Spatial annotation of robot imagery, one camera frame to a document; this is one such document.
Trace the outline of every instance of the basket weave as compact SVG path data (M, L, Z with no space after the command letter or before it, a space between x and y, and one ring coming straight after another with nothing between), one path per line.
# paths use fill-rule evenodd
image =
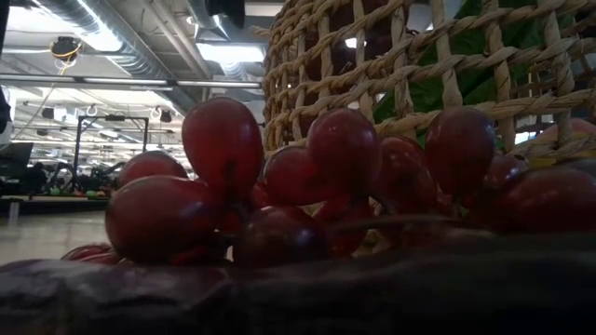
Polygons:
M573 21L564 30L557 22L557 17L563 14L593 11L596 0L538 0L537 6L519 8L502 8L497 0L482 0L481 15L461 20L445 20L444 1L448 0L430 1L434 30L418 34L408 33L405 26L411 0L385 1L386 5L369 9L368 13L364 6L375 2L373 0L287 1L271 30L257 32L269 38L263 84L265 149L271 154L284 145L305 145L308 126L319 114L346 107L354 101L372 120L376 95L392 89L396 93L395 117L375 125L376 130L381 137L412 136L414 131L427 128L439 111L414 113L409 83L440 77L443 106L459 106L463 99L456 80L458 74L463 70L485 68L494 69L497 101L486 101L476 107L498 121L505 152L561 157L596 148L596 137L578 138L569 125L572 108L596 105L596 89L574 91L575 79L570 68L571 61L582 59L596 49L595 38L582 39L577 35L596 21L596 13L582 21ZM352 20L336 27L335 13L346 8L353 10ZM531 19L542 20L546 45L529 49L505 47L501 27ZM365 34L368 36L379 26L390 29L390 49L378 58L367 59L363 45ZM452 54L450 37L472 29L484 31L485 53ZM309 42L312 34L318 38L314 45ZM333 69L332 48L353 37L358 39L355 66L345 72ZM427 47L437 49L438 62L415 65L417 55ZM307 75L314 62L320 62L320 78ZM515 87L509 69L517 64L532 65L528 70L531 74L551 69L552 79ZM536 85L540 85L542 94L519 94L523 88L537 92ZM555 116L559 125L558 139L527 141L514 146L515 117L543 114Z

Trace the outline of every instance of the floor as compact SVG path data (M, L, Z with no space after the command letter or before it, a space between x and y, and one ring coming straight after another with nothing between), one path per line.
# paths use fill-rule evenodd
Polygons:
M107 242L103 212L21 216L16 227L0 218L0 264L58 259L72 248L97 242Z

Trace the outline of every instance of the ceiling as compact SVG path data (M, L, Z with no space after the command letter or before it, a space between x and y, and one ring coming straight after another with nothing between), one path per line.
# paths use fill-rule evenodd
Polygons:
M154 3L160 2L168 12L157 10ZM30 4L31 0L14 1L14 4ZM107 3L120 19L138 38L137 47L145 50L147 58L155 59L157 66L162 66L163 73L175 79L203 79L210 75L215 80L236 80L229 72L222 70L220 64L207 58L205 51L195 49L193 52L184 49L184 44L178 33L183 33L189 45L196 42L210 43L221 39L216 30L198 30L190 20L190 12L186 0L101 0ZM411 9L410 26L416 30L425 30L430 23L430 8L425 4L415 2ZM247 19L245 26L269 26L274 16L282 6L280 0L247 1ZM173 24L167 20L167 15L174 18ZM235 45L266 46L266 40L251 34L249 29L244 31L226 28L229 39ZM2 74L51 74L63 72L64 75L101 76L101 77L130 77L129 73L116 66L110 57L98 52L100 50L83 45L75 63L64 68L64 63L56 60L47 52L48 46L56 42L59 36L71 36L80 40L72 26L60 20L55 20L43 11L33 8L12 7L7 26L5 52L0 60ZM243 62L244 80L258 81L263 75L259 62ZM181 146L181 124L184 108L169 99L168 93L148 90L101 90L81 88L50 87L8 87L11 96L16 100L13 140L34 141L35 152L32 159L51 161L67 161L72 163L74 157L76 123L75 116L95 114L106 116L120 114L125 116L149 118L149 149L169 150L188 168L188 162ZM185 88L183 93L191 101L202 101L207 95L226 94L245 101L253 111L259 123L264 121L262 110L264 97L258 90L221 89L214 88L207 91L203 88ZM54 108L55 115L67 115L66 118L48 119L42 117L43 107ZM169 123L160 122L159 111L171 111L172 120ZM115 130L117 139L106 139L100 135L100 130ZM141 123L133 121L106 122L96 121L88 127L81 137L81 163L85 167L92 165L112 165L119 161L128 160L138 153L142 145Z

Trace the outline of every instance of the wicker basket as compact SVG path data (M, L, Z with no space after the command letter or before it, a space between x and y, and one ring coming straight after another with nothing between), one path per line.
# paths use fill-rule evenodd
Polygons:
M563 14L591 12L596 1L538 0L537 6L502 8L497 0L481 0L481 14L461 20L445 20L444 1L448 0L430 1L434 30L418 34L408 33L405 27L410 0L386 0L382 1L385 5L372 8L370 3L376 1L287 1L272 29L260 32L268 36L270 44L264 79L265 149L271 153L288 144L305 145L308 126L319 114L352 102L357 102L359 110L373 120L376 96L390 90L395 90L395 116L375 125L377 132L381 137L412 136L428 127L439 111L415 113L411 83L440 78L443 107L458 106L463 104L463 98L457 76L465 70L486 68L494 69L496 100L476 107L497 121L505 152L561 157L596 148L596 137L572 134L568 122L572 108L596 104L596 89L574 90L571 71L572 61L596 49L595 38L578 36L578 32L594 22L596 15L573 20L564 29L558 23L558 17ZM503 45L502 27L536 19L543 23L544 46L518 49ZM379 30L387 30L389 48L383 50L382 56L371 58L363 41ZM468 30L484 32L484 54L452 54L450 37ZM348 63L343 69L334 68L335 49L353 37L358 40L353 49L354 66ZM427 47L437 49L438 61L415 65L418 55ZM518 64L530 65L530 74L551 69L552 79L541 81L540 90L536 89L536 83L516 86L510 69ZM312 75L319 66L320 74ZM520 94L523 89L532 89L534 94ZM542 114L554 115L559 124L558 139L527 141L515 146L515 119Z

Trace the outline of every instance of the ventilation pipe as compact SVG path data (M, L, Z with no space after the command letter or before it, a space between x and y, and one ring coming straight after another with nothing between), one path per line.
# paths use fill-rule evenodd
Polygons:
M69 24L73 32L98 51L121 52L126 56L107 57L134 78L173 79L143 40L124 19L102 0L32 0L48 15ZM196 101L179 87L158 92L185 113Z

